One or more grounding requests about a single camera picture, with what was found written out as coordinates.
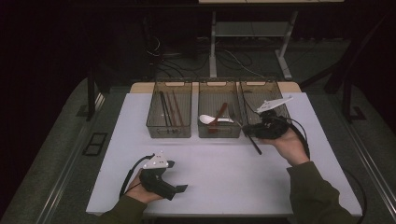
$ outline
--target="white tabletop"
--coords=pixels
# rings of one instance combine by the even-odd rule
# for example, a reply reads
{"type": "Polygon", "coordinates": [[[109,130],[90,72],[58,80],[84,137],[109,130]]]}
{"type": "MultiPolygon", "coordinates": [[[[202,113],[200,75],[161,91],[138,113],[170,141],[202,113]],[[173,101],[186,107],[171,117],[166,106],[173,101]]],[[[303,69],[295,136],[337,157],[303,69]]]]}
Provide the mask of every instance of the white tabletop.
{"type": "MultiPolygon", "coordinates": [[[[340,191],[340,204],[353,216],[361,207],[335,158],[305,93],[283,93],[290,116],[303,124],[311,160],[322,176],[340,191]]],[[[172,201],[148,205],[146,216],[155,217],[288,217],[289,167],[272,146],[259,144],[259,155],[244,135],[235,139],[201,139],[197,120],[191,138],[152,139],[146,127],[151,94],[127,94],[97,177],[87,212],[100,215],[115,205],[128,171],[142,157],[163,151],[169,161],[163,180],[189,185],[172,201]]],[[[192,95],[192,117],[197,118],[198,94],[192,95]]]]}

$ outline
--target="utensil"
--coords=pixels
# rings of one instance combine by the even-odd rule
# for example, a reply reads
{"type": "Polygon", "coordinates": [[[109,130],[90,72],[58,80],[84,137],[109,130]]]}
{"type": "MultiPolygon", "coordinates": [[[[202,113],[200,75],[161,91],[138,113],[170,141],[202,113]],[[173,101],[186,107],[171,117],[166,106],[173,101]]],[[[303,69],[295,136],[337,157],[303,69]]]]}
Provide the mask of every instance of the utensil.
{"type": "Polygon", "coordinates": [[[168,105],[167,105],[167,103],[165,101],[165,97],[163,95],[163,91],[160,91],[160,97],[161,97],[161,103],[162,103],[162,106],[163,106],[163,116],[165,118],[166,127],[168,127],[169,125],[172,126],[172,120],[171,120],[171,118],[169,116],[168,105]]]}
{"type": "Polygon", "coordinates": [[[169,102],[169,107],[170,107],[170,110],[171,110],[171,120],[172,120],[172,124],[173,125],[175,125],[175,126],[177,126],[177,121],[176,121],[176,119],[175,119],[175,111],[174,111],[174,109],[173,109],[173,107],[172,107],[172,102],[171,102],[171,99],[169,98],[169,93],[167,92],[166,93],[166,98],[168,99],[168,102],[169,102]]]}
{"type": "Polygon", "coordinates": [[[177,99],[176,99],[176,96],[175,96],[175,91],[172,91],[172,94],[173,94],[173,97],[174,97],[178,118],[180,120],[180,125],[184,126],[183,118],[181,117],[181,113],[180,113],[180,108],[178,108],[178,103],[177,103],[177,99]]]}
{"type": "Polygon", "coordinates": [[[218,120],[221,117],[221,115],[224,113],[225,109],[227,108],[227,103],[223,103],[223,105],[221,106],[221,109],[219,111],[219,113],[216,115],[215,119],[213,121],[211,121],[210,123],[208,123],[208,125],[213,125],[216,126],[218,125],[218,120]]]}
{"type": "Polygon", "coordinates": [[[270,110],[270,109],[274,109],[275,107],[278,107],[280,105],[285,104],[286,102],[292,100],[293,97],[289,97],[286,99],[276,99],[276,100],[272,100],[272,101],[264,101],[264,104],[262,104],[259,108],[257,108],[256,113],[260,114],[264,111],[270,110]]]}
{"type": "MultiPolygon", "coordinates": [[[[210,122],[212,122],[213,120],[215,120],[215,118],[208,116],[208,115],[201,115],[199,117],[199,120],[204,123],[204,124],[209,124],[210,122]]],[[[231,122],[233,123],[232,119],[218,119],[218,122],[231,122]]]]}
{"type": "MultiPolygon", "coordinates": [[[[236,115],[235,115],[235,113],[233,112],[233,104],[230,104],[230,106],[228,107],[228,114],[230,115],[230,118],[231,118],[233,121],[235,121],[235,122],[239,125],[239,127],[241,127],[242,132],[245,133],[242,124],[241,124],[240,121],[236,118],[236,115]]],[[[259,153],[259,155],[261,155],[261,154],[262,154],[262,151],[261,151],[260,148],[257,146],[257,144],[253,141],[253,139],[251,139],[250,135],[248,135],[248,134],[245,134],[245,135],[247,135],[247,138],[250,140],[251,144],[253,144],[254,148],[256,148],[256,151],[259,153]]]]}

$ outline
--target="hand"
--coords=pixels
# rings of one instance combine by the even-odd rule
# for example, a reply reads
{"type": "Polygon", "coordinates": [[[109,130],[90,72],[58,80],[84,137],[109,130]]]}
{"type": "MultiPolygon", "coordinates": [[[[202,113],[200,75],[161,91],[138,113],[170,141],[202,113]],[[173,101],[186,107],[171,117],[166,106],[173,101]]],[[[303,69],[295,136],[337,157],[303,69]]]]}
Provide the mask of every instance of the hand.
{"type": "Polygon", "coordinates": [[[163,199],[163,197],[161,197],[160,195],[154,192],[148,192],[145,188],[143,188],[139,178],[141,172],[142,169],[137,172],[137,175],[134,177],[134,180],[129,185],[129,190],[125,193],[125,195],[134,198],[142,203],[151,203],[153,201],[163,199]]]}
{"type": "Polygon", "coordinates": [[[259,139],[264,144],[273,145],[280,156],[285,158],[291,166],[309,161],[305,154],[304,146],[297,134],[289,128],[277,139],[259,139]]]}

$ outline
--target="sleeve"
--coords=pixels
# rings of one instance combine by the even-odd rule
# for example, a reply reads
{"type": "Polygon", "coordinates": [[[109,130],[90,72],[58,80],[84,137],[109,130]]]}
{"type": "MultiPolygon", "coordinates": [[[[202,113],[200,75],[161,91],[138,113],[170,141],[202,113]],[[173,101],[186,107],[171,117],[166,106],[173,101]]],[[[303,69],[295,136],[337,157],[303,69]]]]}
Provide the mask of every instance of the sleeve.
{"type": "Polygon", "coordinates": [[[356,223],[338,202],[339,191],[325,181],[312,161],[288,168],[290,202],[299,224],[356,223]]]}
{"type": "Polygon", "coordinates": [[[99,217],[98,224],[138,224],[143,216],[143,211],[147,208],[146,203],[141,203],[128,196],[122,196],[117,204],[108,212],[99,217]]]}

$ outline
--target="transparent plastic bin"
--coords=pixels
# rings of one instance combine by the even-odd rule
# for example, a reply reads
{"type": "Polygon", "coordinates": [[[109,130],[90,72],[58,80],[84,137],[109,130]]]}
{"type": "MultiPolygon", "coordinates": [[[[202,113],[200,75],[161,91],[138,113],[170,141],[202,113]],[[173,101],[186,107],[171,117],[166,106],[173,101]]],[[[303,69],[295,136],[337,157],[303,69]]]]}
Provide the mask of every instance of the transparent plastic bin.
{"type": "Polygon", "coordinates": [[[192,79],[157,79],[146,126],[151,138],[191,137],[192,79]]]}
{"type": "MultiPolygon", "coordinates": [[[[243,97],[243,118],[248,125],[261,123],[262,119],[253,110],[259,108],[264,101],[282,99],[282,93],[273,77],[241,77],[239,79],[240,90],[243,97]]],[[[290,122],[289,111],[285,105],[273,109],[276,116],[284,117],[290,122]]]]}
{"type": "Polygon", "coordinates": [[[240,126],[234,122],[218,122],[217,125],[204,124],[199,120],[201,115],[215,118],[222,105],[227,103],[220,118],[230,117],[228,106],[233,106],[235,115],[240,118],[240,107],[237,80],[233,78],[209,77],[199,80],[198,100],[198,133],[200,138],[238,138],[240,126]]]}

